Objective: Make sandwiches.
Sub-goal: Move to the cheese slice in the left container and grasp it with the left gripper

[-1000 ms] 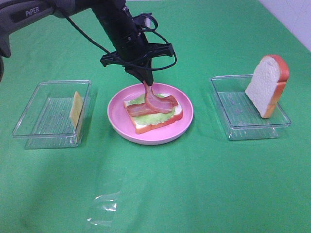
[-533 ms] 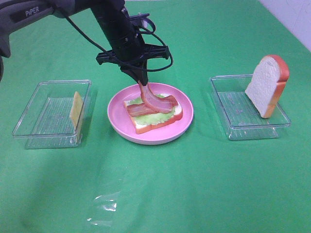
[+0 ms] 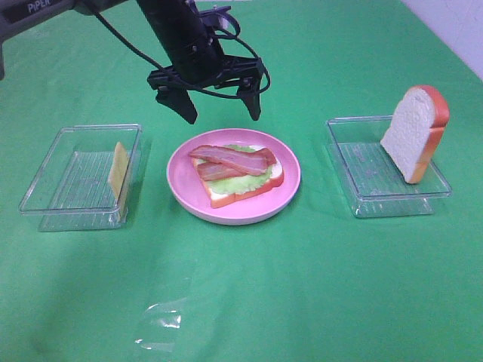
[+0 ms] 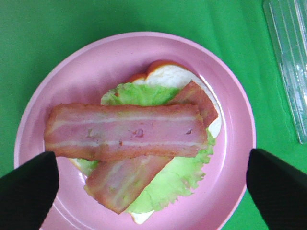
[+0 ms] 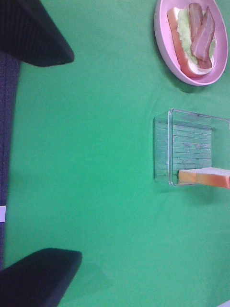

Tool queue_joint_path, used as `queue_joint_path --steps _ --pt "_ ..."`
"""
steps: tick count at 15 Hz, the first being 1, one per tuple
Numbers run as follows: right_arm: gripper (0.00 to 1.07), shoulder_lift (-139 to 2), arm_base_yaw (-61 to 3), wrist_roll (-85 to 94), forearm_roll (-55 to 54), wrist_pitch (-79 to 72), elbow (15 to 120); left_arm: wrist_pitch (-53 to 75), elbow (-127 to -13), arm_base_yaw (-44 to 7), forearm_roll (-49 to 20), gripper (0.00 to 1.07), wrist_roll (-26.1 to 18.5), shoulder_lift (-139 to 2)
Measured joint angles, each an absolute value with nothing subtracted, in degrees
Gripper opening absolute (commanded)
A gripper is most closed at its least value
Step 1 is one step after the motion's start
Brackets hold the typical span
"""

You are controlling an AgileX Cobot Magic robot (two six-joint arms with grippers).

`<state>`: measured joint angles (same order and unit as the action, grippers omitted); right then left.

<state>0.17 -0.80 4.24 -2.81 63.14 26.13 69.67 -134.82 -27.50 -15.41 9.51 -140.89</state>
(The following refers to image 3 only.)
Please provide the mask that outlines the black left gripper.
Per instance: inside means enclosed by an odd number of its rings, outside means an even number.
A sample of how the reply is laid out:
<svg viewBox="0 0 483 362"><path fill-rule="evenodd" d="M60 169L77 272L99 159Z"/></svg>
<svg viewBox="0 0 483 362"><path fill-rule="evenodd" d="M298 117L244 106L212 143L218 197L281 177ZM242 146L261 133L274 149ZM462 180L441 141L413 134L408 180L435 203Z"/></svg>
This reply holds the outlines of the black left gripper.
<svg viewBox="0 0 483 362"><path fill-rule="evenodd" d="M221 89L238 86L238 98L252 120L261 114L260 86L268 72L254 50L239 39L238 21L229 13L227 30L206 26L194 1L138 1L171 61L170 66L156 66L148 83L156 89L155 97L163 106L194 124L198 113L186 90L204 92L206 87Z"/></svg>

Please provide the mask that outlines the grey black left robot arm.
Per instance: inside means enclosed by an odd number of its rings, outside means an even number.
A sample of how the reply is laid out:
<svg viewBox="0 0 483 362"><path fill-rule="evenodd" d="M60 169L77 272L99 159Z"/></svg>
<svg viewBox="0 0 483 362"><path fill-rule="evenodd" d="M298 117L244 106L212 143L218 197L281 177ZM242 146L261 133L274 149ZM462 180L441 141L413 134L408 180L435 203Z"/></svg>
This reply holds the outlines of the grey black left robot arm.
<svg viewBox="0 0 483 362"><path fill-rule="evenodd" d="M120 42L155 67L148 78L156 101L190 124L198 113L189 96L196 91L225 99L221 89L235 87L250 117L261 114L260 94L271 85L268 69L255 50L239 37L241 27L230 6L200 11L194 1L139 1L138 6L168 55L163 67L134 47L103 16L117 1L3 1L1 40L7 41L65 11L96 17Z"/></svg>

